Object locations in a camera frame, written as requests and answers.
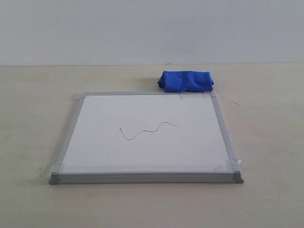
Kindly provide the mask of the blue cloth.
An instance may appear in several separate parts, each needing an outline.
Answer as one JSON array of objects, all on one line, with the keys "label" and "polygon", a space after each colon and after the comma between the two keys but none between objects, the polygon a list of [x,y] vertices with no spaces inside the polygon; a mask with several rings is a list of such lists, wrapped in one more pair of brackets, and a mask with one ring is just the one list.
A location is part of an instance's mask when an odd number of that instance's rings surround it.
[{"label": "blue cloth", "polygon": [[200,71],[163,71],[158,81],[159,88],[167,93],[210,92],[213,85],[210,72]]}]

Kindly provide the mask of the clear tape front right corner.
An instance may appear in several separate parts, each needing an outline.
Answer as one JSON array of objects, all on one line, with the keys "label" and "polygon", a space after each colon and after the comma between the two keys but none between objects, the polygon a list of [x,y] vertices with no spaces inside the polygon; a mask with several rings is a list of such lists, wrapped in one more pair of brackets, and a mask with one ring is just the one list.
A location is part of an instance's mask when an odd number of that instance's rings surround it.
[{"label": "clear tape front right corner", "polygon": [[226,160],[227,166],[232,171],[239,171],[241,172],[245,167],[245,161],[242,159],[231,159]]}]

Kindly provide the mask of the clear tape corner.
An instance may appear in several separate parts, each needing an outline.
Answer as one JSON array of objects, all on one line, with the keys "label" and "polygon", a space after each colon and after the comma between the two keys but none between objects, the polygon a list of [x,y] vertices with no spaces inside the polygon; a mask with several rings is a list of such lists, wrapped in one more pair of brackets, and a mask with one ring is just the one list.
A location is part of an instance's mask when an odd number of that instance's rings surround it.
[{"label": "clear tape corner", "polygon": [[38,168],[38,177],[40,179],[51,178],[52,176],[58,175],[62,171],[63,164],[57,165],[55,163],[48,164],[44,167]]},{"label": "clear tape corner", "polygon": [[231,159],[226,160],[227,166],[232,171],[239,171],[241,172],[245,167],[245,161],[242,159]]}]

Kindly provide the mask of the clear tape front left corner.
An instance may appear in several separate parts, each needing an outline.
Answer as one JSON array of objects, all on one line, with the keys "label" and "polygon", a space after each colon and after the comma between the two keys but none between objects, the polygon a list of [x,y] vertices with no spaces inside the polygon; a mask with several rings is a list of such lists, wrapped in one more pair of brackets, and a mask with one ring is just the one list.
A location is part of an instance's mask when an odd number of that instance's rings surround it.
[{"label": "clear tape front left corner", "polygon": [[52,176],[58,175],[62,171],[63,164],[57,165],[55,163],[48,164],[44,167],[38,168],[38,177],[40,179],[51,178]]}]

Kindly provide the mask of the white whiteboard with grey frame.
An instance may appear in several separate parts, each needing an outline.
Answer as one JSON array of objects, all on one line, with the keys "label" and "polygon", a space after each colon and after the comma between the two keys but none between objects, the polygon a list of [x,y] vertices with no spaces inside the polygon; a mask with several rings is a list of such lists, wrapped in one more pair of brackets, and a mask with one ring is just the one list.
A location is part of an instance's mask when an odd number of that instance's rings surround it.
[{"label": "white whiteboard with grey frame", "polygon": [[242,184],[231,159],[214,92],[81,93],[49,183]]}]

